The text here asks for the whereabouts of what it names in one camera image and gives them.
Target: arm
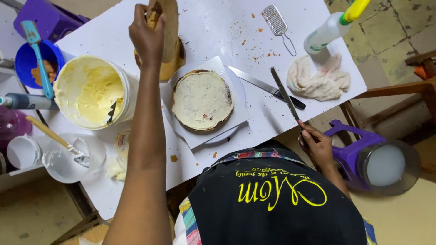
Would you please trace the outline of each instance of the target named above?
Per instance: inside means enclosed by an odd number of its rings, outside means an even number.
[[[300,139],[301,148],[310,157],[312,162],[319,167],[321,174],[351,200],[347,186],[334,165],[330,138],[321,131],[304,124],[301,120],[298,120],[298,124],[303,129],[301,136],[303,136],[304,140]]]
[[[171,244],[166,183],[166,145],[159,94],[164,18],[156,30],[146,26],[146,7],[137,4],[130,38],[140,55],[138,99],[132,122],[128,170],[105,245]]]

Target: blue bowl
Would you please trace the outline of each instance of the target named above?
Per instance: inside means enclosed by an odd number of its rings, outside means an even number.
[[[52,64],[58,65],[58,72],[61,71],[62,67],[65,65],[65,59],[60,48],[49,40],[42,40],[39,43],[39,49],[41,51],[41,57],[43,60],[47,60]],[[31,70],[37,67],[37,60],[35,51],[32,47],[25,43],[20,49],[18,49],[17,55],[15,56],[15,71],[21,83],[31,88],[42,89],[35,83],[35,79],[32,76]]]

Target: purple stool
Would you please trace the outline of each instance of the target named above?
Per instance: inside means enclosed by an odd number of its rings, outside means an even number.
[[[332,128],[324,132],[328,137],[331,137],[341,130],[356,133],[361,136],[360,140],[357,140],[344,148],[333,146],[333,159],[342,166],[342,168],[339,169],[339,172],[348,186],[363,191],[369,191],[369,185],[366,184],[365,180],[359,174],[357,166],[358,154],[362,149],[384,142],[386,139],[376,133],[371,133],[342,124],[337,119],[331,121],[330,125]]]
[[[48,0],[27,0],[14,20],[14,28],[26,39],[20,23],[24,20],[35,22],[42,40],[56,42],[68,32],[74,31],[90,21],[82,15],[75,15]]]

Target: blue spatula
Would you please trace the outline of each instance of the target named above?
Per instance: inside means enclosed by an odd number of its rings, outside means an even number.
[[[54,97],[53,87],[51,86],[50,80],[48,80],[48,75],[45,71],[44,63],[42,62],[41,51],[39,50],[41,37],[36,29],[36,25],[33,21],[25,20],[21,22],[21,28],[23,28],[26,34],[27,42],[35,51],[36,59],[38,60],[39,72],[41,73],[42,88],[44,89],[45,97],[52,99]]]

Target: yellow spray nozzle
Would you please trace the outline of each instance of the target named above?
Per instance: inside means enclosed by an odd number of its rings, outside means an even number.
[[[355,0],[345,12],[344,19],[348,22],[352,22],[359,18],[366,6],[368,6],[369,1],[371,0]]]

